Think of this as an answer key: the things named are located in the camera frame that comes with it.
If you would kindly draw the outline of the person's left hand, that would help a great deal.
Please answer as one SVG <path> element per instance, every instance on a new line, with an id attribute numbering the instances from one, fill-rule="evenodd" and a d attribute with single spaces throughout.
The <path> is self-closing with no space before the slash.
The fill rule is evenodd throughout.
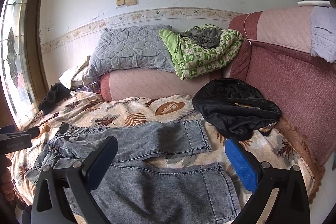
<path id="1" fill-rule="evenodd" d="M 15 199 L 14 185 L 11 179 L 11 173 L 8 169 L 11 166 L 11 160 L 6 156 L 1 159 L 1 164 L 5 167 L 1 169 L 1 192 L 6 201 L 13 201 Z"/>

